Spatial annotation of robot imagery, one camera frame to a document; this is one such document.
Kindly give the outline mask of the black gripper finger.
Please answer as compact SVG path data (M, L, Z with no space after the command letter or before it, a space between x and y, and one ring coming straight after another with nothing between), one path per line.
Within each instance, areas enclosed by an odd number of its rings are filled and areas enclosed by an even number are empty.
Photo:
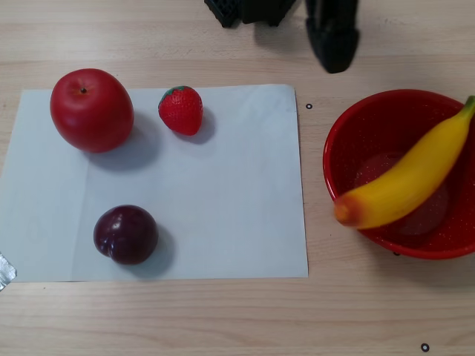
M326 25L328 71L341 73L351 64L359 41L356 27L358 1L329 1Z
M306 0L306 29L309 42L315 56L325 71L330 71L331 64L326 51L327 26L333 14L331 1Z

